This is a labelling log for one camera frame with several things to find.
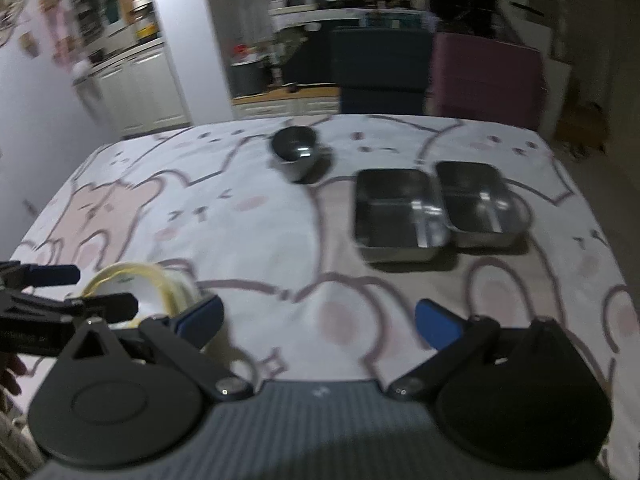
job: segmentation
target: pink chair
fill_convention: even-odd
[[[538,129],[546,96],[539,51],[442,32],[432,63],[436,115]]]

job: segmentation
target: metal tray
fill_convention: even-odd
[[[449,241],[437,183],[419,170],[356,176],[353,235],[368,262],[425,262]]]
[[[461,248],[504,248],[525,230],[502,175],[479,162],[436,164],[448,227]]]

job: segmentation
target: screw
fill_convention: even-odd
[[[417,377],[403,377],[392,385],[396,394],[402,397],[411,397],[424,388],[424,383]]]
[[[225,377],[216,383],[216,390],[223,395],[238,394],[246,389],[246,381],[240,377]]]

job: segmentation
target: chair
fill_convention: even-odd
[[[443,32],[434,40],[431,78],[436,115],[538,129],[546,91],[533,48]]]
[[[424,114],[433,35],[422,29],[341,27],[332,71],[343,114]]]

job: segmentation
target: tablecloth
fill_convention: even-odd
[[[308,184],[273,167],[268,137],[292,124],[319,132],[324,157]],[[375,267],[352,239],[354,173],[440,160],[500,169],[528,235],[512,251],[446,251],[427,266]],[[44,208],[14,254],[75,263],[77,294],[119,260],[191,276],[225,303],[208,351],[259,384],[359,380],[383,385],[433,354],[414,329],[431,298],[504,326],[556,318],[612,396],[614,422],[599,462],[616,479],[639,469],[639,313],[589,205],[534,132],[413,116],[309,116],[196,126],[96,150]],[[15,402],[26,408],[52,360],[28,358]]]

